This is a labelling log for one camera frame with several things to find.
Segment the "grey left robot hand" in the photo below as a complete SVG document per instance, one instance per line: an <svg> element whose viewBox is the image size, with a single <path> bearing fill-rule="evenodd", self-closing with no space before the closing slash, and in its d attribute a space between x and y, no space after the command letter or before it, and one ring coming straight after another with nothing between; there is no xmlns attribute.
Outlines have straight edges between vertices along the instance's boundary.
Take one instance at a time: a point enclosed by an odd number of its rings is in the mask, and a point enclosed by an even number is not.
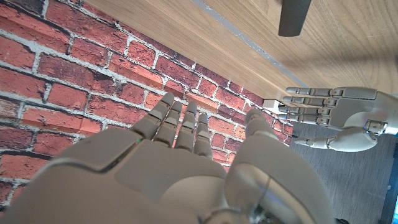
<svg viewBox="0 0 398 224"><path fill-rule="evenodd" d="M377 144L377 136L384 132L387 122L377 112L381 100L377 90L360 87L299 88L288 87L288 103L299 107L281 106L280 118L337 130L330 137L302 138L294 143L316 149L340 152L360 152Z"/></svg>

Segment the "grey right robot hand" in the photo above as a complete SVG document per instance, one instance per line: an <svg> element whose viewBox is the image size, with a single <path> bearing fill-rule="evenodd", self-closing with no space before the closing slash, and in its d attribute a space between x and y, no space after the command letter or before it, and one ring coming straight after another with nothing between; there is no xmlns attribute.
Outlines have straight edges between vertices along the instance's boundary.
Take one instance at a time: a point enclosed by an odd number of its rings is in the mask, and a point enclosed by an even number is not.
<svg viewBox="0 0 398 224"><path fill-rule="evenodd" d="M44 166L2 223L333 223L312 167L260 110L231 167L213 160L208 118L167 93L132 128L106 129Z"/></svg>

